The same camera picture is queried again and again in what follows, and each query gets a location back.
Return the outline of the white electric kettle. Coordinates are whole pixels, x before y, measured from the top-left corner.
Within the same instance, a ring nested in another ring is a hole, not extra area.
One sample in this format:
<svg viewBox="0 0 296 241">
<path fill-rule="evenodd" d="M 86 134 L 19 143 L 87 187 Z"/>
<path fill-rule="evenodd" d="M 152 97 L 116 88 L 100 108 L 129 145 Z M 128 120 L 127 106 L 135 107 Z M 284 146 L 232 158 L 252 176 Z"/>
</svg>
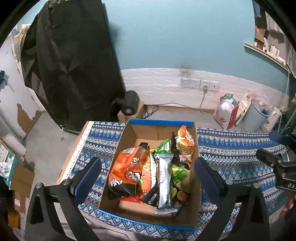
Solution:
<svg viewBox="0 0 296 241">
<path fill-rule="evenodd" d="M 271 132 L 275 124 L 277 123 L 277 121 L 280 119 L 280 116 L 281 116 L 281 111 L 277 107 L 274 107 L 269 117 L 261 126 L 262 130 L 264 132 Z"/>
</svg>

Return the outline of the blue patterned tablecloth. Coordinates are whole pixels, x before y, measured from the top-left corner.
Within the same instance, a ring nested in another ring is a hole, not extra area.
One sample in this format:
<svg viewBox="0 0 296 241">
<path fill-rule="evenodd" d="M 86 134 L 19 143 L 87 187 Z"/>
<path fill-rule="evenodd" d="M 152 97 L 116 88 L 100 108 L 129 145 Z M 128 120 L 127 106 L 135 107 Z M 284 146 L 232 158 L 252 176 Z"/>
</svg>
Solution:
<svg viewBox="0 0 296 241">
<path fill-rule="evenodd" d="M 111 163 L 123 135 L 128 135 L 130 144 L 140 139 L 162 142 L 168 138 L 168 131 L 176 131 L 187 125 L 198 146 L 198 153 L 223 179 L 231 179 L 235 184 L 260 184 L 270 222 L 276 222 L 283 210 L 287 194 L 275 186 L 272 169 L 255 157 L 255 152 L 263 148 L 280 154 L 284 161 L 289 157 L 287 149 L 271 141 L 266 133 L 243 133 L 198 128 L 191 121 L 182 120 L 140 120 L 130 123 L 89 121 L 79 134 L 60 172 L 58 181 L 73 178 L 92 157 L 102 162 L 102 170 L 90 189 L 86 200 L 79 205 L 83 216 L 96 224 L 106 224 L 107 228 L 134 232 L 151 238 L 188 239 L 198 237 L 216 211 L 216 205 L 208 199 L 205 190 L 199 193 L 199 213 L 194 223 L 169 224 L 167 221 L 150 221 L 144 216 L 126 215 L 123 210 L 113 210 L 103 205 L 104 188 Z"/>
</svg>

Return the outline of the red white shopping bag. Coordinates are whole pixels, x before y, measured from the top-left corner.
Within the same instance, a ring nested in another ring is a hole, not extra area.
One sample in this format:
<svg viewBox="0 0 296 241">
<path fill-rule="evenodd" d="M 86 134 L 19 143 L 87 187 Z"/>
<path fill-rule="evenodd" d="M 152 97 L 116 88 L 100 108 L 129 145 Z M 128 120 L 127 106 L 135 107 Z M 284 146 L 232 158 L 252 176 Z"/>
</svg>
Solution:
<svg viewBox="0 0 296 241">
<path fill-rule="evenodd" d="M 213 118 L 224 130 L 228 130 L 234 125 L 234 120 L 238 111 L 239 103 L 237 98 L 226 93 L 220 98 L 217 108 L 214 111 Z"/>
</svg>

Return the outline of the orange patterned snack bag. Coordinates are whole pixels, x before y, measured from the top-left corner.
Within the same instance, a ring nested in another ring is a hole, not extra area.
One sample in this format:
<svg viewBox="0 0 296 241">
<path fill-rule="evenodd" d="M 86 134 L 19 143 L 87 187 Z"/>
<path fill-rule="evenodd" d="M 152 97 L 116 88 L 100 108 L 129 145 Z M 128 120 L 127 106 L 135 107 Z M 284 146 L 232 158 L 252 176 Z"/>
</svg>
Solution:
<svg viewBox="0 0 296 241">
<path fill-rule="evenodd" d="M 194 153 L 195 142 L 192 135 L 187 131 L 187 126 L 182 125 L 177 133 L 176 147 L 187 162 L 192 161 Z"/>
</svg>

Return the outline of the black round speaker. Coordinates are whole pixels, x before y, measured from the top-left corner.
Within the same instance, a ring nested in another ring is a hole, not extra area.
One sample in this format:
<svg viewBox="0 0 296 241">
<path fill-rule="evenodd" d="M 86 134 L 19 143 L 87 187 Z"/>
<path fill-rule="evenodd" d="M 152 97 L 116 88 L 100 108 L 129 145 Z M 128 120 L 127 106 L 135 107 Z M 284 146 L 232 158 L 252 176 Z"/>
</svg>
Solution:
<svg viewBox="0 0 296 241">
<path fill-rule="evenodd" d="M 131 116 L 137 113 L 139 106 L 139 96 L 133 91 L 129 90 L 125 93 L 125 97 L 116 98 L 111 105 L 118 104 L 121 106 L 121 112 L 126 116 Z"/>
</svg>

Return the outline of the orange chip bag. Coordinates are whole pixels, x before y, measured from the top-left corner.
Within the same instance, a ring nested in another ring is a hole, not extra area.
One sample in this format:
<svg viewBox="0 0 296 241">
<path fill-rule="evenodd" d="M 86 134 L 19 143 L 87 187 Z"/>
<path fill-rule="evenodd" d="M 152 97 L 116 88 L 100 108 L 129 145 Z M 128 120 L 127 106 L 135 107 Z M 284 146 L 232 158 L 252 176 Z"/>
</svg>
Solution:
<svg viewBox="0 0 296 241">
<path fill-rule="evenodd" d="M 152 188 L 151 159 L 148 143 L 122 150 L 108 177 L 110 200 L 141 203 Z"/>
</svg>

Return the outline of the wall shelf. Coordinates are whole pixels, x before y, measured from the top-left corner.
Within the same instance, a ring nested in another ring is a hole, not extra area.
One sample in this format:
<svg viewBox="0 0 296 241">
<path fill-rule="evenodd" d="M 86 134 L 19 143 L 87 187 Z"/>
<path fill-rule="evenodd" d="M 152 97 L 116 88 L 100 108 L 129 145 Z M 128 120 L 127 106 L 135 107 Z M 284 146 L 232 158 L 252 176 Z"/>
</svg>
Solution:
<svg viewBox="0 0 296 241">
<path fill-rule="evenodd" d="M 243 45 L 262 54 L 295 77 L 295 49 L 280 28 L 275 31 L 255 26 L 254 37 L 244 41 Z"/>
</svg>

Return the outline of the brown floor cardboard box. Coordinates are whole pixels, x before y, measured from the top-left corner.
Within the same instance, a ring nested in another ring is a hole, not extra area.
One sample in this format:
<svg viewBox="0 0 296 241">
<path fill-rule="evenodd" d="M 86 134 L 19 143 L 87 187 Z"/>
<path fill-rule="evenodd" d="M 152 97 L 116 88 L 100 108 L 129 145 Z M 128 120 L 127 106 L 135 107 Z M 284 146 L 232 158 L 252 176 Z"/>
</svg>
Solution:
<svg viewBox="0 0 296 241">
<path fill-rule="evenodd" d="M 34 177 L 34 172 L 30 171 L 25 165 L 17 163 L 11 177 L 10 189 L 29 198 Z"/>
</svg>

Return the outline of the white wall socket strip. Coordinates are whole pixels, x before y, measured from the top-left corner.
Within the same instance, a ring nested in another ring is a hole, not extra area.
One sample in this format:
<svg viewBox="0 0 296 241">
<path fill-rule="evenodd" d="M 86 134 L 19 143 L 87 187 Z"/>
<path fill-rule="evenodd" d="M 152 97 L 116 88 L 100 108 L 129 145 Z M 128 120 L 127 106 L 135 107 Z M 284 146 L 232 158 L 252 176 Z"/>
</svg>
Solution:
<svg viewBox="0 0 296 241">
<path fill-rule="evenodd" d="M 206 90 L 220 90 L 220 83 L 205 79 L 181 78 L 180 87 Z"/>
</svg>

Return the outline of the black cartoon snack bag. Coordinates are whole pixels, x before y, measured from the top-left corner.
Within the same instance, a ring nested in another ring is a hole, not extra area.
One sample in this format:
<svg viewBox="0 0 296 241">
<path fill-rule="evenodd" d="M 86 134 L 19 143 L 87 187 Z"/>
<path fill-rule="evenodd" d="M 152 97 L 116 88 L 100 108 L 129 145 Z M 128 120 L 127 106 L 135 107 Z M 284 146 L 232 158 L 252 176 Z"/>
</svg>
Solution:
<svg viewBox="0 0 296 241">
<path fill-rule="evenodd" d="M 186 204 L 188 196 L 189 196 L 189 194 L 187 192 L 184 192 L 183 190 L 181 190 L 177 186 L 172 186 L 172 188 L 171 188 L 171 197 L 172 197 L 171 204 L 174 209 L 177 209 L 176 212 L 171 214 L 173 218 L 178 216 L 178 214 L 180 213 L 180 210 Z"/>
</svg>

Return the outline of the blue-edged cardboard box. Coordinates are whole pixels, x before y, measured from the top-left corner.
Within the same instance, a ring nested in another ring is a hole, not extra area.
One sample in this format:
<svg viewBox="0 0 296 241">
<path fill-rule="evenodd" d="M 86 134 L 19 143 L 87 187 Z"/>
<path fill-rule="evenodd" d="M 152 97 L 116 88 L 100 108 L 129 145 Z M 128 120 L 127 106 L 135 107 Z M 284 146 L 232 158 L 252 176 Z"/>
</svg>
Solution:
<svg viewBox="0 0 296 241">
<path fill-rule="evenodd" d="M 186 120 L 131 119 L 111 161 L 100 209 L 132 221 L 192 230 L 201 185 L 196 126 Z"/>
</svg>

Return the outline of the black hanging cloth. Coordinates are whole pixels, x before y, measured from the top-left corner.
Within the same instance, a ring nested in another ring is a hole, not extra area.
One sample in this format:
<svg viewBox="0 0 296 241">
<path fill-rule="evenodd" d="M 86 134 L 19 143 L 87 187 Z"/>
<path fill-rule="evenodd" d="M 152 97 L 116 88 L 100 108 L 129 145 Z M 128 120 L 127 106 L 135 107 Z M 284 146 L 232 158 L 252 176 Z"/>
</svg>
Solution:
<svg viewBox="0 0 296 241">
<path fill-rule="evenodd" d="M 101 1 L 47 1 L 21 51 L 25 85 L 56 124 L 118 121 L 125 87 Z"/>
</svg>

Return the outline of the silver foil snack packet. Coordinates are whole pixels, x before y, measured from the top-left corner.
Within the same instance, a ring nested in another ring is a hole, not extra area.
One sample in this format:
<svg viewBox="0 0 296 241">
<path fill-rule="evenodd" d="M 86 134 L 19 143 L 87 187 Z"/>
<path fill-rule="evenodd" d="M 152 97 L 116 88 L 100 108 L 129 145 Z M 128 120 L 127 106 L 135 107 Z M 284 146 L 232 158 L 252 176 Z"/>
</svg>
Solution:
<svg viewBox="0 0 296 241">
<path fill-rule="evenodd" d="M 171 197 L 171 160 L 173 154 L 155 154 L 159 161 L 159 201 L 156 208 L 156 215 L 172 214 L 178 211 L 173 207 Z"/>
</svg>

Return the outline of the green snack bag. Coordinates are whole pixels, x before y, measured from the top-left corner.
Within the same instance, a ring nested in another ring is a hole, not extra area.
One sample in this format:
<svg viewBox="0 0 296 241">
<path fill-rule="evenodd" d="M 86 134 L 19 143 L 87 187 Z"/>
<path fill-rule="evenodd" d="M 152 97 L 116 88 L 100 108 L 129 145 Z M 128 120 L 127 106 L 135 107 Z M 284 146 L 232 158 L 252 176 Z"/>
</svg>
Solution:
<svg viewBox="0 0 296 241">
<path fill-rule="evenodd" d="M 171 148 L 169 139 L 161 142 L 161 144 L 157 148 L 151 150 L 151 153 L 154 159 L 156 159 L 157 154 L 173 154 L 173 158 L 170 162 L 171 182 L 176 185 L 185 178 L 187 171 L 177 165 L 179 155 L 175 153 L 175 151 L 173 151 L 173 149 Z"/>
</svg>

